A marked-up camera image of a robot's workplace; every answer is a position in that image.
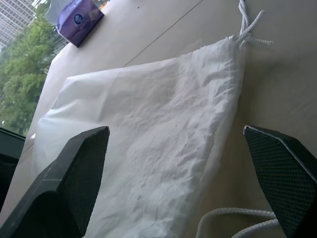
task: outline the green foliage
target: green foliage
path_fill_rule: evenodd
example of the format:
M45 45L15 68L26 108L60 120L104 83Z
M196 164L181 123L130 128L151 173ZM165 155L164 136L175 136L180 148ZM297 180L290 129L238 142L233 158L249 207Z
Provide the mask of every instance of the green foliage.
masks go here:
M0 53L0 123L26 134L54 55L56 30L45 19L50 1L40 4L29 27Z

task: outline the purple tissue box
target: purple tissue box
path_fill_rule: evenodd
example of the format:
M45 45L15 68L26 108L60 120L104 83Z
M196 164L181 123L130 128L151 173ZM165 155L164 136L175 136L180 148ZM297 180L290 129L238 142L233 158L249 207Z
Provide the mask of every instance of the purple tissue box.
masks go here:
M61 36L79 47L103 16L91 0L75 0L60 13L56 28Z

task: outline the drawstring bag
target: drawstring bag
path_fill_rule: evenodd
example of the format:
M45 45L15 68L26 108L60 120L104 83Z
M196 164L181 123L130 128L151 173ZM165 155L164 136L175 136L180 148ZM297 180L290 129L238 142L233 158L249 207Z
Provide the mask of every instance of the drawstring bag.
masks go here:
M88 238L179 238L221 152L242 89L245 4L239 36L174 59L70 77L38 123L34 178L75 135L110 128Z

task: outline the tissue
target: tissue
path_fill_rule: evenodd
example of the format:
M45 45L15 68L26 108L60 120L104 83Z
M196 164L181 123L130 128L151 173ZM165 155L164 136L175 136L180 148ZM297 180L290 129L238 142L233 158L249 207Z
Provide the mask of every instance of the tissue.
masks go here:
M52 0L44 17L62 37L79 47L103 16L91 0Z

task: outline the white rope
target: white rope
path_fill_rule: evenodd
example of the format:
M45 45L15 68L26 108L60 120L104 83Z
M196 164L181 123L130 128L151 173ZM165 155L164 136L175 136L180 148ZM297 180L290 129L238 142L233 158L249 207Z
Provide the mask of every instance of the white rope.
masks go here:
M268 211L262 211L262 210L252 210L252 209L244 209L244 208L235 208L235 207L223 207L223 208L217 208L214 209L208 213L206 213L200 220L197 228L196 238L202 238L202 228L206 220L210 219L213 216L216 215L222 215L222 214L245 214L245 215L255 215L255 216L261 216L268 219L275 219L276 216L273 212Z
M250 34L250 31L258 22L259 18L262 16L264 11L263 10L260 11L257 17L254 19L254 21L251 23L251 25L249 25L249 18L247 15L246 4L244 0L239 0L239 10L242 14L242 25L241 25L240 35L237 40L237 42L239 43L239 46L240 47L243 46L246 42L253 42L256 44L262 44L267 46L272 45L273 41L257 39L257 38L251 37L251 34Z
M266 222L261 222L256 225L250 226L248 228L243 229L242 231L239 231L237 234L235 234L232 238L245 238L249 237L250 235L267 229L267 228L272 228L272 227L277 227L279 226L279 222L277 219L269 220Z

